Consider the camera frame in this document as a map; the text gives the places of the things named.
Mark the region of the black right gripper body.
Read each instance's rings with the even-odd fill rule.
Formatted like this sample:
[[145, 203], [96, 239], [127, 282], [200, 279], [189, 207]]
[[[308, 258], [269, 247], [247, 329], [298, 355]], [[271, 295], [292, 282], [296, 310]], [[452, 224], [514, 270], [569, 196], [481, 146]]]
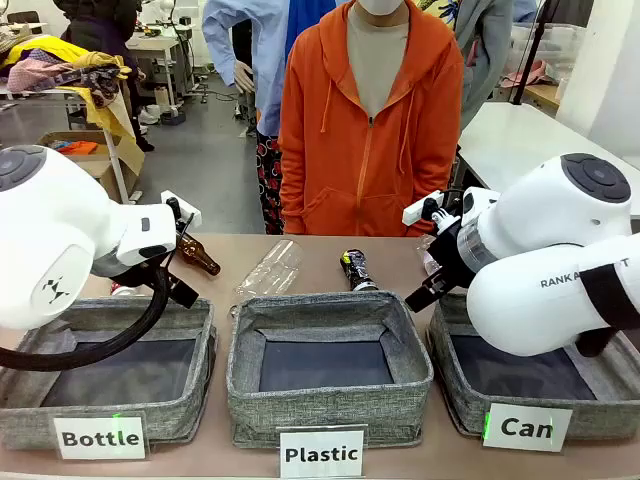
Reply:
[[429, 270], [428, 277], [440, 274], [445, 279], [445, 292], [455, 288], [468, 289], [475, 273], [464, 263], [458, 251], [457, 238], [461, 223], [455, 222], [439, 235], [428, 246], [424, 259], [436, 267]]

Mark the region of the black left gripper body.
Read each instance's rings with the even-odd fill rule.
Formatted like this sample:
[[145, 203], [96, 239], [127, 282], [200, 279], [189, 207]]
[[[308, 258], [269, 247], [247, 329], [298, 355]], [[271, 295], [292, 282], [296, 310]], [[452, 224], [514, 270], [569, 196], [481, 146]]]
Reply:
[[171, 274], [158, 261], [145, 261], [132, 266], [119, 275], [111, 276], [110, 279], [121, 286], [131, 288], [146, 286], [153, 291], [160, 289], [171, 291], [173, 289]]

